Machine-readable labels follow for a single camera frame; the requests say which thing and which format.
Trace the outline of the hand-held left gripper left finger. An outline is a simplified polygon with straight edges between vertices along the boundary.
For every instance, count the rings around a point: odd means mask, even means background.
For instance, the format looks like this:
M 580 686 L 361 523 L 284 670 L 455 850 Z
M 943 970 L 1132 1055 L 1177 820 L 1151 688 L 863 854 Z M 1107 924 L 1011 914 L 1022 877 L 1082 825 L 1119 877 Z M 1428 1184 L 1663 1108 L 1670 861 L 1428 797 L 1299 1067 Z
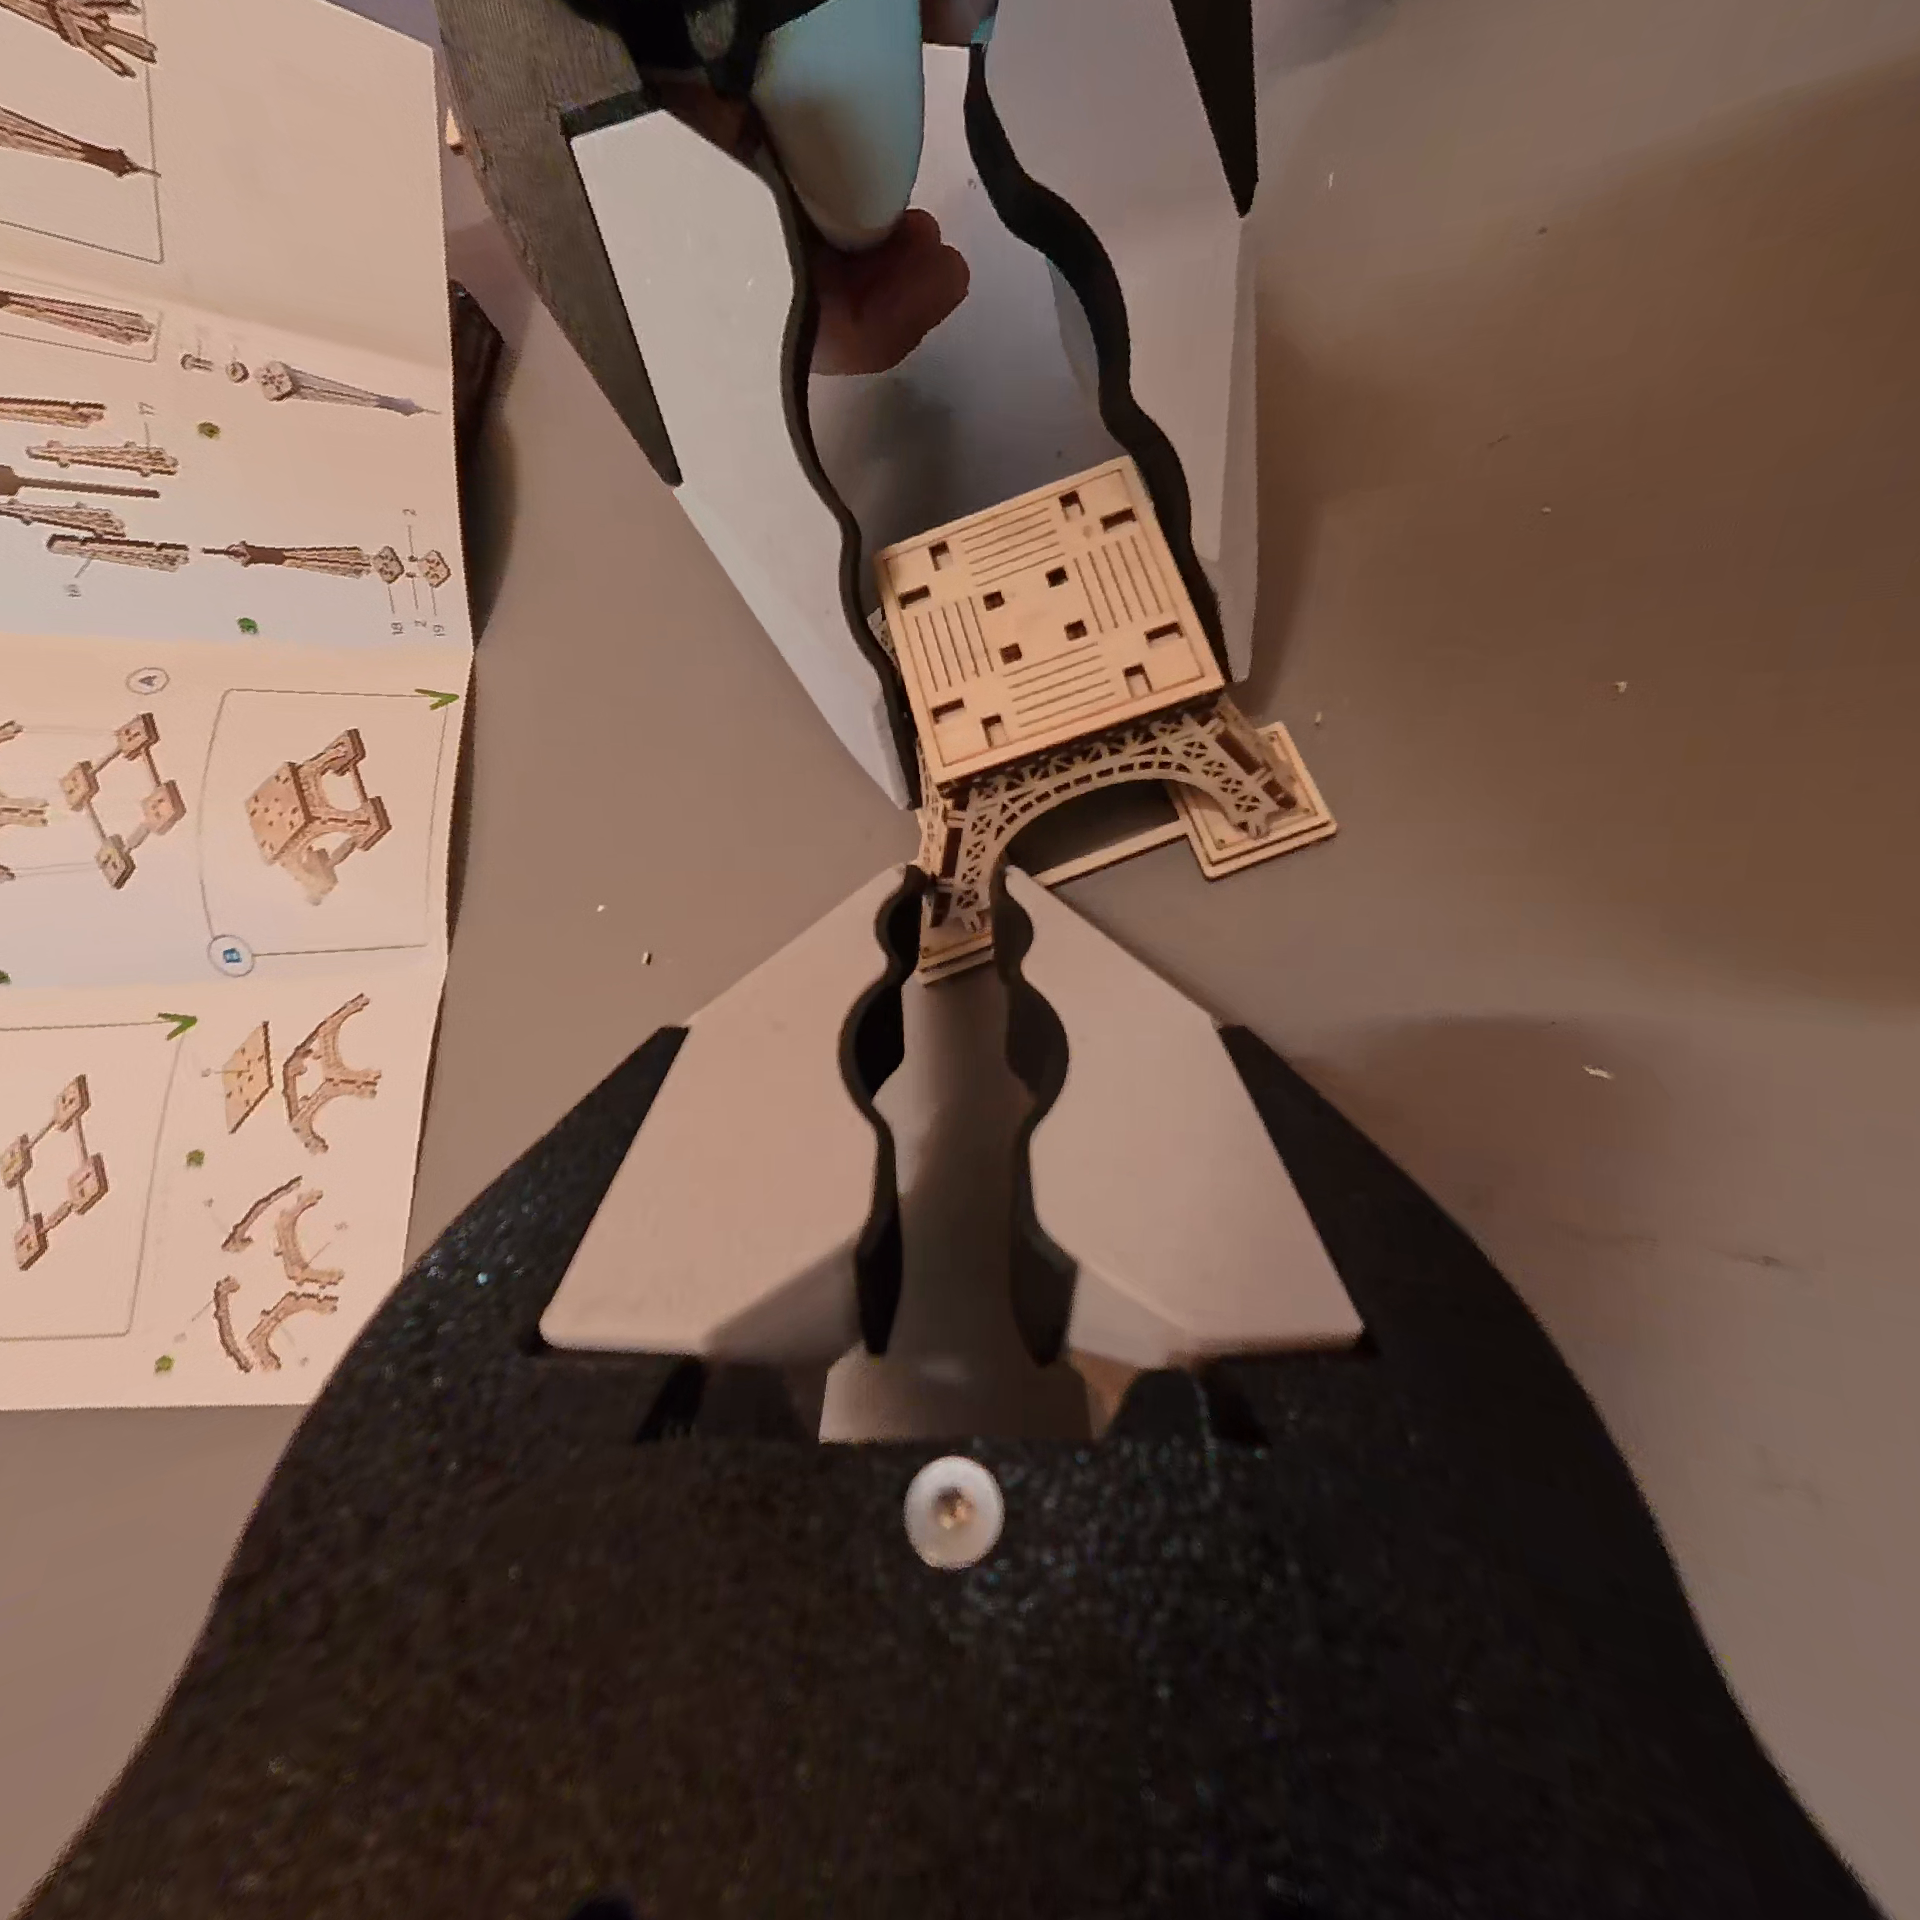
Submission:
M 895 1133 L 920 871 L 884 868 L 674 1030 L 648 1112 L 550 1302 L 556 1350 L 829 1366 L 882 1355 L 902 1290 Z

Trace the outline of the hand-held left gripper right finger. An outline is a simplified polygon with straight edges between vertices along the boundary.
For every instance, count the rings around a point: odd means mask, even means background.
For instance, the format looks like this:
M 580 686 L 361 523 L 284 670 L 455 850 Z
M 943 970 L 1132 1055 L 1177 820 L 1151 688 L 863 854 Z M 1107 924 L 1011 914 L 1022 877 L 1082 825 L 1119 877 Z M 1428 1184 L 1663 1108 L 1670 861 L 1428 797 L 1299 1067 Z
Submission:
M 1361 1318 L 1222 1025 L 1001 871 L 1011 1311 L 1036 1364 L 1188 1369 L 1345 1350 Z

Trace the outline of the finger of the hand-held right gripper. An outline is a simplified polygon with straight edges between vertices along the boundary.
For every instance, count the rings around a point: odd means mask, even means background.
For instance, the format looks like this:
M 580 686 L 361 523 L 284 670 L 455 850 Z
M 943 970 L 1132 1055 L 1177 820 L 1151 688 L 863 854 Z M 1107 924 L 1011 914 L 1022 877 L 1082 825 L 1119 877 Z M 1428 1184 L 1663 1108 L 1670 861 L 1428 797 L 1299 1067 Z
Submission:
M 649 87 L 561 112 L 678 474 L 674 493 L 851 758 L 918 808 L 913 726 L 861 610 L 861 539 L 807 417 L 810 227 L 766 145 L 736 156 Z
M 980 186 L 1043 257 L 1068 363 L 1241 682 L 1257 601 L 1252 4 L 997 4 L 971 45 L 964 119 Z

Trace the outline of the wooden tower arch model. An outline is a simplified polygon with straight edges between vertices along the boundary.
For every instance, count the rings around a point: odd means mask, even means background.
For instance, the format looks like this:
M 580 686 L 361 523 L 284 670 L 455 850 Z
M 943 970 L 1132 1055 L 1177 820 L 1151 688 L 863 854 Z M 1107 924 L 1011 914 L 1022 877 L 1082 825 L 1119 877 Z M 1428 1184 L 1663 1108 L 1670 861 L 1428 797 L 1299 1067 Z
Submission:
M 895 543 L 875 582 L 925 797 L 1107 726 L 1234 705 L 1130 460 Z

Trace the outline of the wooden square base frame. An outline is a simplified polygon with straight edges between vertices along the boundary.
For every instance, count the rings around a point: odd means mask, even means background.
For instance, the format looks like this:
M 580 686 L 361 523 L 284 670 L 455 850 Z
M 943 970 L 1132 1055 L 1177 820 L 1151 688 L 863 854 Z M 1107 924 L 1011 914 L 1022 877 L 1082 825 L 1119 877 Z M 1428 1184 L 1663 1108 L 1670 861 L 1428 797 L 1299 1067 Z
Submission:
M 1020 831 L 1123 783 L 1174 790 L 1188 847 L 1211 880 L 1333 832 L 1285 730 L 1253 726 L 1227 700 L 1084 734 L 950 794 L 928 783 L 918 808 L 918 864 L 928 878 L 918 974 L 932 981 L 988 961 L 990 885 Z

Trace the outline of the grey desk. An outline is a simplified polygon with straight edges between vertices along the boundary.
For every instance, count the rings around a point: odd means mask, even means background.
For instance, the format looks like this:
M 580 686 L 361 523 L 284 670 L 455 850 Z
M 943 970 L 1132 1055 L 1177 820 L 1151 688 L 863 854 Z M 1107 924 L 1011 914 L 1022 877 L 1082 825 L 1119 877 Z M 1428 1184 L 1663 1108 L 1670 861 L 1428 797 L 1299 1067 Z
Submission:
M 466 871 L 374 1359 L 3 1415 L 3 1913 L 1819 1917 L 1623 1809 L 1631 1477 L 1916 1917 L 1916 4 L 1275 25 L 1255 704 L 1331 843 L 1068 907 L 1271 1050 L 1427 1327 L 1239 1433 L 646 1433 L 526 1285 L 685 1021 L 909 845 L 455 163 L 510 341 Z

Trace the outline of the person's right hand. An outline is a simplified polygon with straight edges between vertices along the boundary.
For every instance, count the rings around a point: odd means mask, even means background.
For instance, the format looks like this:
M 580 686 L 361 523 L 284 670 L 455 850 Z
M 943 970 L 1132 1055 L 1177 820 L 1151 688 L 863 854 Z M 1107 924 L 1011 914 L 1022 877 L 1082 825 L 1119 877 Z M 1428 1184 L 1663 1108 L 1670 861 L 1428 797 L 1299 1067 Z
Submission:
M 930 209 L 909 207 L 881 244 L 807 253 L 817 304 L 810 371 L 868 377 L 900 366 L 967 297 L 969 267 Z

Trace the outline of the paper instruction sheet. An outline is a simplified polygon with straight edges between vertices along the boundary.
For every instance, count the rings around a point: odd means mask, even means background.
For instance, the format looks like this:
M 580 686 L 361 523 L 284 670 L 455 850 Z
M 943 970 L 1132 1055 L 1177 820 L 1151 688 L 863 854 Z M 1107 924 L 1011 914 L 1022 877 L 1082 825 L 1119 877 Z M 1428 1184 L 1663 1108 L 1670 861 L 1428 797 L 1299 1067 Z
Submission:
M 1 1405 L 307 1405 L 397 1283 L 471 666 L 434 59 L 3 4 Z

